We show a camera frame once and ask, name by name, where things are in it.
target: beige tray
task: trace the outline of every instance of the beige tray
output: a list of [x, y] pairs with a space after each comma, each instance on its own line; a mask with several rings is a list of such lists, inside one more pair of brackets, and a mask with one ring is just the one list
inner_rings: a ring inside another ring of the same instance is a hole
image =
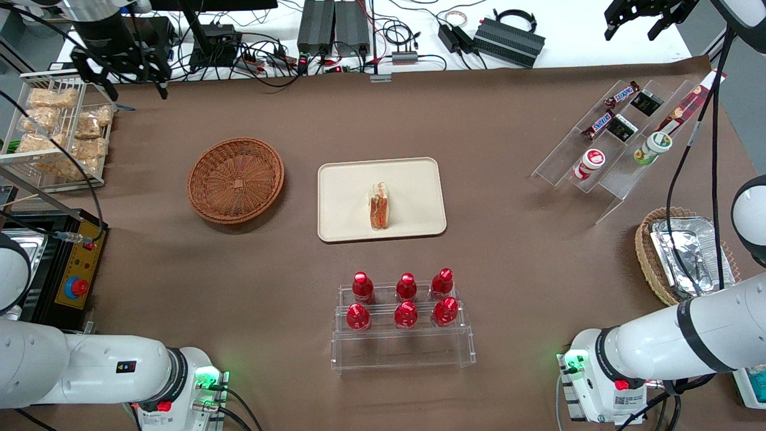
[[[328, 163], [317, 173], [316, 231], [324, 242], [438, 235], [447, 228], [439, 165], [430, 157]], [[370, 226], [368, 191], [388, 188], [388, 229]]]

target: foil container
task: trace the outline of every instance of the foil container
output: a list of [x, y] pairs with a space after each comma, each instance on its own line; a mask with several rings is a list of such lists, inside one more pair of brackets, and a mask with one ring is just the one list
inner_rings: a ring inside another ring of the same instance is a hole
[[[719, 291], [718, 262], [715, 255], [715, 230], [713, 223], [704, 217], [679, 217], [670, 219], [673, 240], [681, 263], [692, 276], [686, 277], [683, 268], [673, 254], [673, 244], [667, 232], [666, 221], [658, 220], [649, 225], [655, 251], [660, 257], [670, 288], [681, 298], [694, 298]], [[724, 286], [735, 283], [732, 268], [721, 249], [723, 257]]]

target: bottle rack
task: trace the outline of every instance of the bottle rack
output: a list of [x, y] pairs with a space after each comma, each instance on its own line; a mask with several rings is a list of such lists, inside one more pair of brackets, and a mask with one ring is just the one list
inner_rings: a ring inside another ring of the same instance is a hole
[[[612, 109], [615, 114], [620, 114], [630, 121], [638, 131], [627, 141], [623, 142], [609, 130], [602, 130], [593, 141], [583, 136], [583, 130], [589, 128], [606, 112], [604, 99], [613, 97], [628, 86], [625, 81], [618, 81], [599, 101], [585, 114], [569, 134], [551, 151], [532, 173], [532, 176], [540, 176], [552, 186], [557, 187], [567, 179], [583, 193], [590, 193], [596, 186], [607, 190], [614, 200], [601, 214], [596, 223], [599, 223], [612, 211], [614, 211], [636, 187], [639, 181], [651, 165], [640, 165], [633, 159], [633, 153], [646, 142], [647, 137], [654, 132], [662, 121], [670, 115], [678, 106], [679, 102], [694, 89], [691, 81], [684, 81], [675, 91], [667, 90], [655, 81], [649, 81], [642, 89], [663, 100], [663, 104], [649, 117], [639, 111], [630, 102], [635, 95], [628, 97], [616, 108]], [[683, 125], [675, 132], [674, 137]], [[606, 156], [606, 163], [587, 179], [579, 179], [574, 175], [574, 167], [580, 163], [580, 158], [589, 149], [601, 150]]]
[[367, 331], [354, 331], [346, 321], [349, 305], [355, 303], [351, 285], [339, 288], [338, 307], [332, 328], [333, 370], [374, 370], [406, 367], [459, 365], [460, 368], [476, 363], [473, 331], [465, 304], [460, 300], [457, 287], [451, 295], [458, 300], [458, 315], [446, 327], [437, 327], [430, 314], [437, 301], [428, 297], [430, 280], [419, 280], [415, 307], [417, 323], [410, 329], [398, 329], [394, 323], [396, 283], [375, 285], [375, 304], [365, 305], [370, 312], [372, 327]]

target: wire rack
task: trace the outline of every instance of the wire rack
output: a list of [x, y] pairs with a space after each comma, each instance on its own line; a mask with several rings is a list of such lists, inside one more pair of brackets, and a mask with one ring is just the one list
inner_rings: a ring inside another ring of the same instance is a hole
[[[45, 71], [34, 72], [30, 74], [21, 74], [19, 76], [24, 83], [21, 87], [21, 93], [17, 102], [22, 107], [27, 107], [27, 100], [33, 88], [44, 88], [48, 90], [67, 90], [73, 88], [77, 92], [77, 102], [73, 107], [62, 109], [59, 113], [53, 133], [62, 134], [66, 137], [61, 146], [71, 153], [74, 144], [75, 130], [80, 119], [80, 113], [88, 110], [97, 110], [102, 106], [111, 106], [112, 112], [116, 112], [116, 105], [109, 99], [106, 93], [93, 84], [84, 83], [76, 70], [66, 71]], [[5, 141], [0, 152], [0, 164], [6, 169], [12, 171], [23, 180], [32, 184], [44, 192], [62, 192], [65, 190], [82, 189], [87, 187], [85, 179], [68, 179], [62, 176], [51, 175], [41, 172], [35, 163], [44, 158], [44, 161], [55, 162], [58, 160], [68, 160], [68, 158], [58, 149], [30, 151], [26, 153], [9, 153], [8, 147], [13, 140], [20, 140], [25, 132], [17, 129], [17, 124], [21, 119], [21, 113], [17, 110], [13, 114], [11, 125], [5, 134]], [[106, 151], [109, 149], [109, 136], [112, 131], [112, 122], [102, 129], [102, 138], [107, 142]], [[93, 186], [103, 186], [103, 166], [106, 155], [98, 160], [96, 169], [91, 169], [82, 163], [78, 163], [90, 177]]]

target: basket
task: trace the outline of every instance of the basket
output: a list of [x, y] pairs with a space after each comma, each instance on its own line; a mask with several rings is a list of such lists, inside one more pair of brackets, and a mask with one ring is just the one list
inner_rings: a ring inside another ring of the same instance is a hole
[[[688, 209], [671, 206], [670, 216], [693, 217], [696, 216], [696, 213], [689, 211]], [[665, 305], [671, 306], [681, 302], [681, 298], [670, 289], [670, 285], [665, 277], [665, 271], [660, 262], [660, 257], [654, 250], [654, 243], [652, 242], [649, 232], [649, 224], [662, 219], [665, 219], [665, 209], [658, 208], [650, 212], [638, 226], [638, 229], [636, 230], [636, 255], [638, 256], [638, 262], [641, 265], [643, 276], [654, 291], [654, 294], [656, 294]], [[721, 248], [723, 248], [724, 255], [728, 259], [729, 265], [732, 267], [732, 274], [734, 275], [735, 281], [739, 283], [741, 281], [739, 268], [734, 262], [732, 251], [728, 249], [726, 243], [723, 241], [721, 241]]]
[[233, 225], [266, 211], [280, 194], [284, 176], [282, 159], [269, 144], [229, 139], [200, 156], [189, 173], [186, 196], [203, 219]]

